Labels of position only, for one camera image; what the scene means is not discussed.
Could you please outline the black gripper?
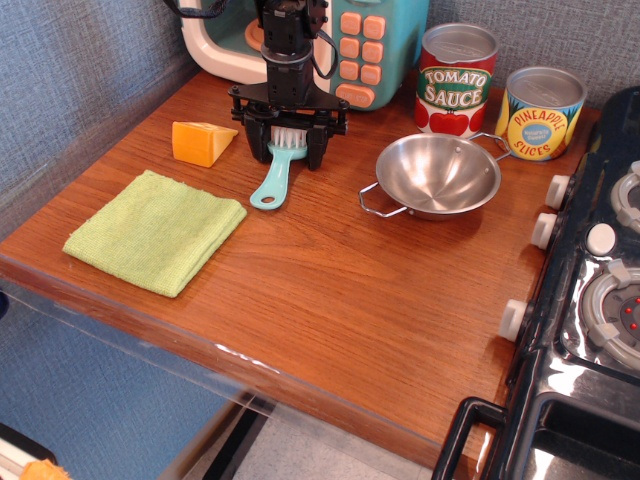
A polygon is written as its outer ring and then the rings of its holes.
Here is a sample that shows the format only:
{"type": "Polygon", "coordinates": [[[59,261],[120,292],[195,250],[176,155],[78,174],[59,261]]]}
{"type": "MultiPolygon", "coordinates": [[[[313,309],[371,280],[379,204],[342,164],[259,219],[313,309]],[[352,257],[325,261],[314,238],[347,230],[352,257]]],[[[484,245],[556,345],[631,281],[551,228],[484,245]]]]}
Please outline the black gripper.
{"type": "Polygon", "coordinates": [[[311,44],[292,54],[262,46],[261,54],[266,62],[267,80],[229,89],[232,118],[244,124],[251,154],[260,163],[272,160],[268,122],[289,128],[311,128],[306,135],[307,161],[311,171],[317,170],[326,152],[328,134],[347,132],[349,103],[316,85],[317,63],[311,44]]]}

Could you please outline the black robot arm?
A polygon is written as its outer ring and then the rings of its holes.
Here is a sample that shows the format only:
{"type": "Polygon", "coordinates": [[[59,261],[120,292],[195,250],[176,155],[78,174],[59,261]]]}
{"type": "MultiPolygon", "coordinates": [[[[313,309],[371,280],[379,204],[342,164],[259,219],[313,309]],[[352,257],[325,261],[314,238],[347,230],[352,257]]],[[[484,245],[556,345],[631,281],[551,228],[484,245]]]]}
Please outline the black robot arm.
{"type": "Polygon", "coordinates": [[[257,1],[258,24],[264,39],[261,55],[266,62],[267,80],[253,85],[233,86],[232,118],[246,132],[252,156],[269,163],[268,143],[277,127],[305,133],[308,168],[318,169],[334,135],[347,131],[349,102],[323,91],[314,77],[331,77],[338,60],[324,74],[315,59],[318,38],[334,47],[322,30],[328,22],[326,1],[257,1]]]}

